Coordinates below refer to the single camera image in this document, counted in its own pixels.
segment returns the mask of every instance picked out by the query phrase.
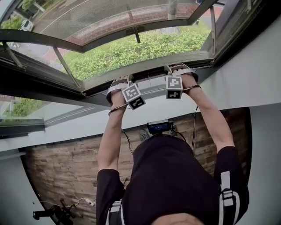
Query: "wrist strap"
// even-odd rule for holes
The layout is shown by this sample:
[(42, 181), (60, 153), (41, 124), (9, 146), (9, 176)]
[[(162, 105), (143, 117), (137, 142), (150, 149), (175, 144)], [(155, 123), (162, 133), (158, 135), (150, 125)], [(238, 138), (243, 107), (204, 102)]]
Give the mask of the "wrist strap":
[(112, 110), (110, 110), (110, 112), (108, 113), (108, 116), (110, 116), (110, 114), (112, 113), (112, 112), (114, 112), (114, 111), (116, 111), (116, 110), (118, 110), (118, 109), (126, 109), (127, 108), (127, 106), (124, 106), (124, 107), (116, 107), (115, 109), (112, 109)]
[(183, 89), (183, 91), (187, 91), (187, 93), (189, 92), (189, 90), (191, 90), (192, 88), (195, 88), (195, 87), (199, 87), (199, 88), (201, 88), (200, 87), (200, 85), (194, 85), (194, 86), (192, 86), (192, 87), (189, 87), (189, 88), (187, 88), (187, 89)]

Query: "sidewalk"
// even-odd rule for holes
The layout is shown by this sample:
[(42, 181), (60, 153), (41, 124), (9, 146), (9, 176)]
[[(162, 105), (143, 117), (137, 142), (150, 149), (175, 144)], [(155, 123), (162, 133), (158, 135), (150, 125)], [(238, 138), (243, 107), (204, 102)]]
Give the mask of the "sidewalk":
[(54, 5), (47, 8), (42, 14), (40, 14), (38, 17), (34, 18), (34, 25), (36, 25), (36, 23), (38, 23), (41, 19), (43, 19), (54, 8), (59, 7), (60, 5), (62, 5), (64, 3), (66, 3), (66, 0), (58, 0)]
[[(179, 4), (176, 17), (188, 18), (193, 14), (197, 7), (198, 5), (196, 4)], [(128, 12), (120, 13), (93, 23), (90, 26), (87, 26), (80, 31), (72, 34), (65, 40), (75, 44), (84, 45), (91, 40), (98, 39), (101, 36), (105, 36), (106, 34), (113, 33), (126, 27), (147, 22), (167, 20), (167, 5), (163, 5), (160, 9), (159, 6), (157, 6), (155, 10), (153, 10), (153, 8), (151, 7), (149, 8), (149, 10), (146, 8), (143, 9), (144, 10), (142, 11), (140, 11), (140, 9), (132, 10), (131, 14), (133, 15), (133, 19), (131, 19)], [(214, 7), (214, 9), (215, 17), (217, 19), (223, 9), (221, 7)], [(210, 17), (210, 10), (206, 11), (203, 16)], [(67, 52), (69, 52), (69, 50), (60, 49), (60, 53), (62, 55)], [(57, 56), (51, 49), (45, 54), (45, 58), (48, 60), (56, 60)]]

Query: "apriltag cube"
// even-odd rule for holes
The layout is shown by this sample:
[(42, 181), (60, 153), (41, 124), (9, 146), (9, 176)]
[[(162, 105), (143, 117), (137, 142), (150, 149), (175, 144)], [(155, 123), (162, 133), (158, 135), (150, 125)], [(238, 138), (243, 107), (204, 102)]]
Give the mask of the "apriltag cube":
[(181, 99), (183, 82), (181, 76), (166, 76), (166, 99)]
[(127, 88), (122, 89), (122, 93), (132, 110), (135, 110), (145, 104), (145, 100), (141, 96), (141, 92), (135, 83)]

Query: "parked car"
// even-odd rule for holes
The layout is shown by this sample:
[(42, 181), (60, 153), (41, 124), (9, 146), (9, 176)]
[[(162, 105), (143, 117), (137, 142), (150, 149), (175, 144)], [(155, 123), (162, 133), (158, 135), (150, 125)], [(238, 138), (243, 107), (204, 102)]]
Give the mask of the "parked car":
[(34, 27), (34, 23), (32, 23), (31, 21), (25, 19), (25, 20), (22, 22), (21, 30), (24, 30), (24, 31), (32, 31), (33, 27)]

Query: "green hedge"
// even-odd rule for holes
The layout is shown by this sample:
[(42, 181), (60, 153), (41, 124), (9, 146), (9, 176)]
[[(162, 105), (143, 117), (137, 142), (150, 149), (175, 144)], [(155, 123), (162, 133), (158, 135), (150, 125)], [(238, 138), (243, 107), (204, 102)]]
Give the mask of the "green hedge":
[(44, 9), (48, 9), (49, 7), (51, 7), (51, 6), (53, 6), (55, 3), (57, 3), (58, 1), (60, 1), (60, 0), (48, 0), (46, 3), (44, 3), (43, 5), (42, 5), (42, 7), (44, 8)]
[(136, 62), (197, 51), (201, 48), (209, 30), (184, 30), (179, 34), (160, 34), (157, 31), (141, 33), (141, 43), (134, 36), (113, 41), (85, 54), (67, 53), (64, 58), (73, 75), (86, 80), (109, 70)]
[(22, 26), (22, 18), (19, 16), (14, 16), (1, 24), (1, 28), (3, 29), (15, 29), (18, 30)]
[(24, 0), (22, 3), (22, 8), (24, 10), (27, 10), (30, 6), (33, 5), (34, 2), (35, 2), (35, 0)]
[(44, 105), (44, 101), (22, 98), (20, 102), (14, 104), (14, 111), (11, 116), (28, 116), (32, 112), (40, 109)]

